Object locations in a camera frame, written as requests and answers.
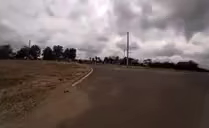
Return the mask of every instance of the light pole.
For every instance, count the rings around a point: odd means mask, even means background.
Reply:
[[[129,42],[130,42],[130,33],[127,32],[127,67],[129,66]]]

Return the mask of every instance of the treeline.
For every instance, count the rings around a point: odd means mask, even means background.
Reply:
[[[55,45],[53,48],[46,47],[43,51],[38,45],[31,47],[24,46],[14,52],[11,45],[0,46],[0,59],[30,59],[30,60],[75,60],[77,50],[75,48],[66,48]]]
[[[104,57],[102,60],[100,57],[90,58],[89,60],[80,60],[79,62],[87,62],[87,63],[96,63],[96,64],[118,64],[118,65],[126,65],[127,58],[120,58],[118,56],[110,56]],[[166,69],[175,69],[175,70],[189,70],[189,71],[197,71],[197,72],[209,72],[209,70],[203,69],[199,67],[199,64],[195,61],[180,61],[178,63],[173,62],[157,62],[152,59],[145,59],[142,62],[139,62],[138,59],[129,58],[129,65],[131,66],[141,66],[141,67],[149,67],[149,68],[166,68]]]

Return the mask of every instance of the rock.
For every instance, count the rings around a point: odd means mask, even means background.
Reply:
[[[70,91],[69,90],[64,90],[64,93],[69,93]]]

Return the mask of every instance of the curb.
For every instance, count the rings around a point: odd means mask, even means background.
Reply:
[[[91,68],[90,72],[87,75],[85,75],[84,77],[82,77],[80,80],[78,80],[75,83],[73,83],[72,84],[72,87],[80,84],[84,79],[86,79],[87,77],[89,77],[92,73],[93,73],[93,69]]]

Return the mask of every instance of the field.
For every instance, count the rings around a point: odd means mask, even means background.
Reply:
[[[0,124],[21,117],[59,86],[89,71],[85,65],[48,61],[0,61]]]

